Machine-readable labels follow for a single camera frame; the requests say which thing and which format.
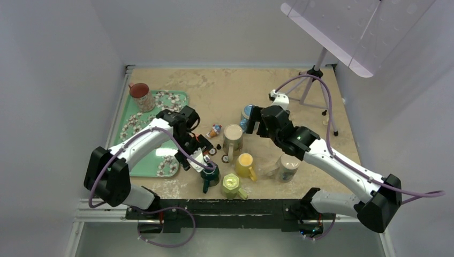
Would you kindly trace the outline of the green floral tray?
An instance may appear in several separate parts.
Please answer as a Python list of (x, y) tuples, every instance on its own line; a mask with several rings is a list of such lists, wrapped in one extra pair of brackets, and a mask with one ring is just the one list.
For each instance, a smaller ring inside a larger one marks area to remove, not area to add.
[[(165, 109), (179, 112), (189, 104), (189, 96), (186, 92), (175, 90), (153, 90), (152, 96), (155, 100), (155, 108), (151, 112), (140, 112), (137, 105), (130, 95), (127, 95), (124, 109), (117, 124), (115, 139), (111, 146), (122, 145), (128, 142), (142, 130), (157, 126), (153, 121), (156, 115)], [(149, 138), (155, 137), (160, 132), (148, 132), (134, 140), (127, 147), (127, 152), (122, 153), (119, 157), (126, 155), (128, 161), (132, 161), (130, 166), (130, 176), (146, 178), (168, 178), (174, 176), (178, 169), (179, 163), (174, 155), (177, 153), (177, 146), (169, 139), (166, 134), (158, 137), (160, 145), (149, 143), (143, 146), (143, 143)]]

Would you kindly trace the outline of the pink ghost mug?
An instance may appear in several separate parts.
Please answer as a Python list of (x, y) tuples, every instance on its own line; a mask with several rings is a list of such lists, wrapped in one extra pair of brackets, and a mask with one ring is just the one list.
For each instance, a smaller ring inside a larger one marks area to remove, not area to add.
[(145, 83), (129, 83), (129, 94), (140, 112), (151, 112), (155, 108), (152, 92)]

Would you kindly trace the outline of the grey music stand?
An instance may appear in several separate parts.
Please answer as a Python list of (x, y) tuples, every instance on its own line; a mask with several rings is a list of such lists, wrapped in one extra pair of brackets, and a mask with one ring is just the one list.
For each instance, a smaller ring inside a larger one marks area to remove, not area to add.
[(282, 11), (339, 61), (356, 132), (407, 137), (411, 104), (438, 79), (437, 24), (449, 1), (286, 1)]

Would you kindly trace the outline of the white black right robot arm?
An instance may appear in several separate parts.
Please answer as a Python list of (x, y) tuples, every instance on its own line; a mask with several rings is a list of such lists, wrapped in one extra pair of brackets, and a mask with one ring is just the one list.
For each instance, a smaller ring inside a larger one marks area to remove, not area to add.
[(384, 177), (328, 147), (317, 133), (304, 126), (294, 126), (289, 111), (278, 105), (263, 108), (252, 106), (246, 133), (269, 138), (284, 153), (309, 163), (346, 186), (348, 194), (330, 194), (319, 188), (311, 189), (300, 204), (302, 214), (313, 218), (319, 213), (356, 217), (366, 228), (383, 233), (402, 205), (401, 180), (393, 174)]

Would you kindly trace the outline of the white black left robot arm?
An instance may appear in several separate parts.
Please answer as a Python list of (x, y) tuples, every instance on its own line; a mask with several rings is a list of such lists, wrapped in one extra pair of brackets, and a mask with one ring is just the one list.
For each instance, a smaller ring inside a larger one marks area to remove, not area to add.
[(160, 211), (160, 197), (152, 190), (131, 184), (130, 171), (152, 151), (171, 140), (178, 148), (175, 158), (185, 169), (193, 167), (212, 174), (217, 165), (204, 156), (213, 145), (193, 134), (200, 124), (198, 113), (189, 106), (179, 112), (164, 109), (141, 131), (109, 149), (95, 148), (90, 156), (84, 187), (90, 191), (88, 205), (97, 208), (127, 205), (147, 219)]

